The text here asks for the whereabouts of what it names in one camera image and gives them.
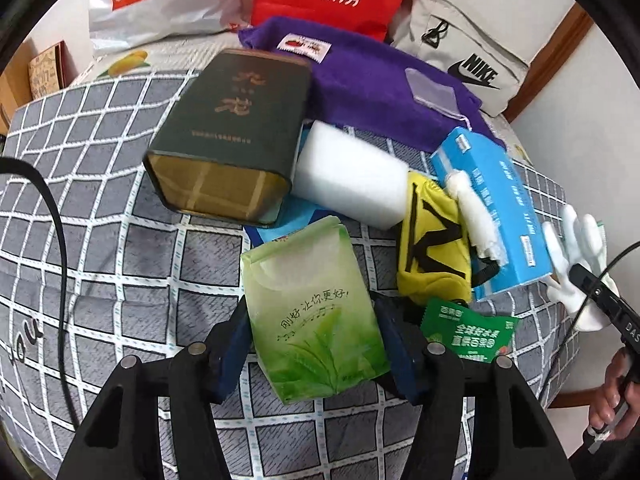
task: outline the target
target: white foam block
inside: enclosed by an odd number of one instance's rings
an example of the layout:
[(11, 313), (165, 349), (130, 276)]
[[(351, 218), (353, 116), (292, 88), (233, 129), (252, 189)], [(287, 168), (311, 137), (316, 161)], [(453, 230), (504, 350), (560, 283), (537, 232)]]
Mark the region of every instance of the white foam block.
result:
[(407, 163), (316, 121), (298, 159), (292, 193), (386, 230), (404, 219)]

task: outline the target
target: black wire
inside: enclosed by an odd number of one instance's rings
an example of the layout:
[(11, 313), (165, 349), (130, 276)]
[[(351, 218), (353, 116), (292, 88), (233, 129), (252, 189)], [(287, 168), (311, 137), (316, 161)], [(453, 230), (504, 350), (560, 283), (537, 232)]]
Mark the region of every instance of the black wire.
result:
[(562, 350), (566, 347), (566, 344), (569, 342), (569, 339), (571, 338), (571, 335), (574, 331), (575, 325), (578, 323), (578, 319), (580, 318), (580, 314), (582, 314), (584, 309), (587, 307), (587, 303), (591, 298), (593, 291), (596, 290), (596, 288), (598, 288), (599, 286), (603, 285), (602, 279), (604, 278), (604, 276), (608, 274), (611, 271), (611, 269), (613, 269), (618, 264), (620, 260), (622, 260), (629, 253), (635, 251), (638, 247), (640, 247), (640, 240), (638, 240), (634, 244), (629, 245), (629, 247), (627, 247), (624, 251), (622, 251), (618, 256), (613, 258), (611, 263), (607, 266), (606, 269), (602, 271), (600, 276), (597, 277), (596, 281), (591, 286), (589, 293), (586, 295), (586, 297), (584, 298), (584, 301), (580, 306), (580, 309), (578, 309), (578, 314), (576, 314), (576, 316), (574, 317), (574, 320), (571, 323), (571, 326), (569, 327), (569, 330), (564, 335), (564, 339), (562, 340), (562, 342), (560, 343), (560, 346), (558, 347), (558, 352), (556, 352), (556, 355), (551, 361), (551, 366), (549, 367), (549, 371), (546, 374), (545, 382), (542, 383), (542, 389), (540, 390), (540, 394), (538, 395), (538, 402), (542, 402), (542, 397), (545, 395), (545, 390), (549, 386), (549, 382), (554, 372), (554, 368), (557, 366), (558, 361), (560, 359), (560, 354), (562, 353)]
[(58, 313), (58, 370), (60, 371), (60, 383), (62, 384), (62, 393), (65, 397), (66, 410), (71, 417), (71, 424), (77, 430), (80, 426), (78, 414), (71, 399), (71, 391), (66, 380), (65, 372), (65, 305), (66, 305), (66, 277), (67, 277), (67, 260), (66, 260), (66, 243), (65, 232), (62, 229), (62, 220), (58, 212), (58, 204), (53, 198), (47, 183), (42, 175), (31, 164), (10, 158), (2, 157), (0, 162), (0, 174), (18, 174), (29, 180), (42, 195), (42, 198), (49, 209), (49, 213), (53, 219), (53, 225), (56, 228), (56, 236), (58, 237), (58, 245), (60, 247), (60, 267), (62, 275), (60, 279), (60, 310)]

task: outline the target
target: gray plaid fabric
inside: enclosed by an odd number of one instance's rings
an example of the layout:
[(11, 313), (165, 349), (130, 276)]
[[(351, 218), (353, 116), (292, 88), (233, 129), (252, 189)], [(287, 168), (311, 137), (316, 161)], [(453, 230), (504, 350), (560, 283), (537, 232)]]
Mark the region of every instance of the gray plaid fabric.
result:
[[(115, 365), (173, 356), (228, 319), (242, 295), (239, 257), (250, 248), (239, 225), (165, 209), (140, 163), (159, 125), (196, 77), (193, 72), (123, 76), (71, 88), (19, 110), (5, 153), (46, 178), (65, 227), (71, 312), (66, 373), (84, 416)], [(428, 157), (395, 141), (346, 128), (428, 173)], [(516, 165), (541, 219), (558, 224), (564, 192)], [(0, 415), (31, 459), (55, 477), (73, 439), (56, 358), (58, 243), (36, 189), (0, 183)], [(395, 241), (351, 221), (362, 275), (394, 294)], [(539, 284), (472, 306), (522, 318), (512, 357), (534, 391), (566, 333), (564, 310)], [(562, 354), (551, 399), (577, 352)], [(236, 479), (397, 479), (420, 408), (372, 382), (329, 399), (284, 406), (250, 355), (238, 389), (212, 412)], [(474, 400), (465, 400), (455, 478), (468, 465)], [(177, 479), (168, 400), (158, 405), (164, 474)]]

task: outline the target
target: white glove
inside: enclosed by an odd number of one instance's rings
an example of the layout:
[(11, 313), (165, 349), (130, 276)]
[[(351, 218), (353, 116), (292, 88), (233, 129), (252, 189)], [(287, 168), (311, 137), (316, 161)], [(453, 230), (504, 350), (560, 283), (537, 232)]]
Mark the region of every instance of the white glove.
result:
[(503, 267), (509, 260), (500, 232), (491, 213), (471, 187), (471, 179), (465, 171), (453, 170), (445, 178), (445, 190), (456, 202), (465, 219), (469, 240), (476, 248), (479, 258), (490, 258)]
[[(556, 230), (550, 222), (542, 224), (545, 235), (546, 248), (560, 283), (546, 276), (542, 279), (548, 289), (549, 300), (564, 304), (569, 316), (575, 318), (586, 295), (569, 280), (569, 270), (575, 264), (581, 264), (596, 276), (606, 268), (607, 252), (604, 241), (604, 229), (598, 227), (592, 215), (585, 215), (578, 219), (575, 209), (565, 205), (560, 213), (564, 227), (564, 249)], [(615, 294), (618, 288), (607, 274), (603, 279)], [(580, 315), (575, 329), (579, 332), (595, 332), (610, 325), (609, 318), (589, 300)]]

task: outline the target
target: nike swoosh logo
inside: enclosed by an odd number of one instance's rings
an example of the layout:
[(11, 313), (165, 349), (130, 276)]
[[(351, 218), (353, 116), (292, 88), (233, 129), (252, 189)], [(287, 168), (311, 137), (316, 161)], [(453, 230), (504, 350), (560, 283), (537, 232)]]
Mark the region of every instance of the nike swoosh logo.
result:
[(447, 70), (447, 73), (449, 73), (449, 75), (452, 75), (456, 79), (460, 79), (460, 81), (462, 81), (463, 83), (467, 83), (469, 85), (478, 85), (478, 86), (484, 86), (485, 88), (495, 88), (496, 90), (499, 90), (497, 86), (493, 86), (491, 83), (480, 81), (478, 79), (473, 79), (469, 76), (461, 74), (460, 65), (462, 65), (463, 63), (464, 61), (459, 61), (457, 63), (454, 63), (449, 67), (449, 70)]

